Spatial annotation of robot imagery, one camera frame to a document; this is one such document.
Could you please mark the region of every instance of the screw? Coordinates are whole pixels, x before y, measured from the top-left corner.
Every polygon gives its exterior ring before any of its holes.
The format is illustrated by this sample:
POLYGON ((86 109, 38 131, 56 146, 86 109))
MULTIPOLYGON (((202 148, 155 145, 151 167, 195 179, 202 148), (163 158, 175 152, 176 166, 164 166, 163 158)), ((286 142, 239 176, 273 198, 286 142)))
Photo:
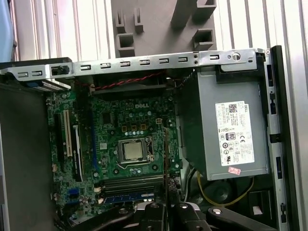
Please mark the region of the screw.
POLYGON ((234 61, 239 61, 241 59, 241 55, 239 53, 234 53, 232 57, 234 61))
POLYGON ((188 208, 187 204, 180 204, 181 208, 188 208))
POLYGON ((213 213, 217 214, 217 215, 220 215, 222 213, 222 211, 218 208, 214 208, 213 209, 213 213))
POLYGON ((152 208, 159 208, 159 205, 156 204, 156 203, 152 203, 152 204, 151 204, 151 207, 152 207, 152 208))
POLYGON ((124 208, 121 208, 121 209, 119 210, 119 213, 120 213, 120 214, 126 214, 126 213, 128 213, 128 211, 127 211, 126 209, 124 209, 124 208))

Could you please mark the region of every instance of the chip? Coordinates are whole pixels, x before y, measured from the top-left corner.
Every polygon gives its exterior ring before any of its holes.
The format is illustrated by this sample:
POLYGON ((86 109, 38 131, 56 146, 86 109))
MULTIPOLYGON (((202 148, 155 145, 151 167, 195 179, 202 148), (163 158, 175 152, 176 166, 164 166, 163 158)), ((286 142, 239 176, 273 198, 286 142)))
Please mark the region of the chip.
POLYGON ((122 132, 126 132, 127 131, 127 127, 126 126, 122 126, 122 132))
POLYGON ((124 144, 124 156, 126 160, 139 159, 143 157, 142 143, 129 142, 124 144))
POLYGON ((111 124, 111 115, 109 112, 103 113, 102 118, 104 124, 111 124))
POLYGON ((145 124, 141 124, 141 130, 146 130, 146 125, 145 124))
POLYGON ((162 124, 162 123, 163 123, 163 119, 161 119, 161 118, 156 119, 156 124, 162 124))

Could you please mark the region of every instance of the pci slot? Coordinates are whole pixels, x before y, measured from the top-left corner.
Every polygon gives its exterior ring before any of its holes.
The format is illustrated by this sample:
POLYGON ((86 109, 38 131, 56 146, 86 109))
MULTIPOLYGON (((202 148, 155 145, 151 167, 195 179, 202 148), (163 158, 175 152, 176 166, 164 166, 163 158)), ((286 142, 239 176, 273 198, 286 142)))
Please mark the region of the pci slot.
POLYGON ((64 150, 63 150, 61 114, 54 114, 54 132, 55 132, 55 138, 56 138, 58 161, 61 163, 61 165, 63 165, 64 150))
POLYGON ((72 151, 72 139, 71 139, 71 128, 70 128, 70 121, 69 121, 69 111, 64 110, 64 129, 65 129, 65 141, 66 141, 66 152, 67 156, 73 156, 72 151))
POLYGON ((78 125, 73 125, 72 129, 72 151, 73 151, 73 178, 77 182, 82 182, 82 156, 80 149, 80 139, 78 125))

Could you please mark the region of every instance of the white sticker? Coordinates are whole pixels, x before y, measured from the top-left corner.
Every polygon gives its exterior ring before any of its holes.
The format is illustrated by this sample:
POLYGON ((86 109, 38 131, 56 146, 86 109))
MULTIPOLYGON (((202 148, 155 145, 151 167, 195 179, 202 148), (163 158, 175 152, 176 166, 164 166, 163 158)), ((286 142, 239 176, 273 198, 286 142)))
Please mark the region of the white sticker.
POLYGON ((238 101, 217 103, 215 107, 221 165, 254 162, 249 105, 238 101))
POLYGON ((141 197, 148 197, 148 196, 154 196, 154 193, 142 194, 142 195, 141 195, 141 197))
POLYGON ((107 149, 107 143, 100 143, 100 150, 106 150, 107 149))
POLYGON ((229 167, 228 172, 239 176, 241 170, 239 168, 229 167))

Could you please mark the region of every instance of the cable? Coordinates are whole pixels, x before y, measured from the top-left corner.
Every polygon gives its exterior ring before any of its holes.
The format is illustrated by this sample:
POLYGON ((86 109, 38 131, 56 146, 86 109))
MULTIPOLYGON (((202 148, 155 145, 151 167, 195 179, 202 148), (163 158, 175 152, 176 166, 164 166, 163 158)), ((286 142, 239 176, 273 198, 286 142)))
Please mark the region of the cable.
POLYGON ((187 201, 187 197, 188 197, 188 195, 187 195, 187 193, 188 193, 188 185, 187 185, 187 183, 188 183, 188 179, 189 179, 189 177, 190 177, 190 175, 191 175, 192 172, 193 172, 193 169, 190 169, 190 171, 189 171, 189 173, 187 174, 187 177, 186 177, 186 182, 185 182, 185 198, 184 198, 184 202, 187 201))
POLYGON ((131 79, 123 80, 123 81, 120 81, 120 82, 112 83, 112 84, 109 84, 109 85, 101 86, 101 87, 94 87, 93 84, 80 83, 78 81, 75 81, 75 82, 77 84, 81 85, 81 86, 91 87, 91 88, 94 88, 95 90, 104 90, 104 89, 107 89, 107 88, 117 87, 117 86, 120 86, 120 85, 126 84, 126 83, 134 83, 134 82, 143 81, 143 80, 146 80, 147 78, 150 78, 150 77, 153 77, 153 76, 158 76, 162 73, 164 73, 164 71, 158 72, 158 73, 155 73, 155 74, 151 74, 151 75, 148 75, 148 76, 144 76, 142 78, 131 78, 131 79))
POLYGON ((193 178, 195 172, 196 172, 196 169, 192 168, 191 171, 189 172, 189 174, 187 175, 187 180, 186 180, 186 184, 185 184, 184 202, 186 202, 189 198, 189 194, 191 192, 191 181, 192 181, 192 178, 193 178))
POLYGON ((227 207, 227 206, 230 206, 230 205, 235 204, 236 202, 240 201, 241 199, 243 199, 243 198, 247 195, 247 193, 248 193, 248 192, 252 189, 252 187, 254 186, 255 178, 252 178, 252 183, 251 183, 251 185, 249 186, 249 188, 248 188, 242 195, 240 195, 240 196, 239 196, 238 198, 236 198, 235 200, 233 200, 233 201, 231 201, 231 202, 229 202, 229 203, 226 203, 226 204, 218 204, 218 203, 212 201, 210 198, 208 198, 208 197, 206 196, 206 194, 205 194, 205 193, 203 192, 203 190, 202 190, 200 172, 198 172, 198 174, 197 174, 197 181, 198 181, 198 185, 199 185, 199 189, 200 189, 200 191, 201 191, 201 194, 202 194, 202 196, 204 197, 204 199, 207 200, 207 202, 209 202, 210 204, 212 204, 212 205, 214 205, 214 206, 227 207))

